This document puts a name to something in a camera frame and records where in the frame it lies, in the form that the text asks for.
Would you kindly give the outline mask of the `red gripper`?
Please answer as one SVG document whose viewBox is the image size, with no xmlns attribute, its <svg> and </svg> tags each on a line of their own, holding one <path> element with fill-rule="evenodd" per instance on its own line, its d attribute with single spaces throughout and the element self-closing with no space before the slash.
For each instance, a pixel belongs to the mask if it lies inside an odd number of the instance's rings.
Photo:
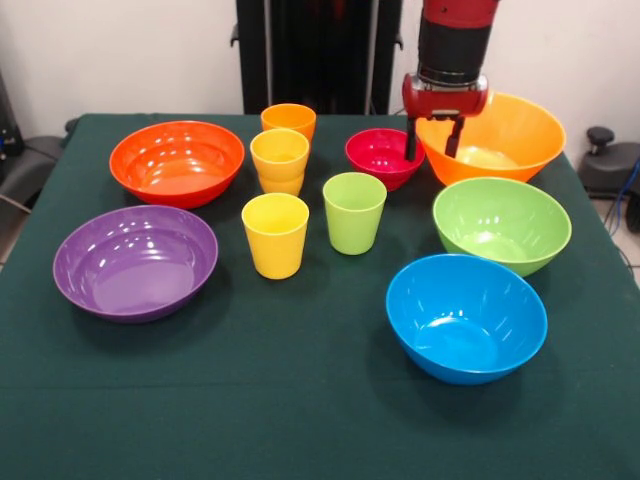
<svg viewBox="0 0 640 480">
<path fill-rule="evenodd" d="M 452 129 L 446 142 L 445 154 L 455 158 L 465 118 L 478 116 L 484 109 L 488 96 L 488 79 L 483 74 L 468 85 L 440 85 L 425 82 L 417 74 L 406 74 L 402 84 L 403 104 L 408 116 L 405 159 L 415 159 L 417 118 L 451 119 Z"/>
</svg>

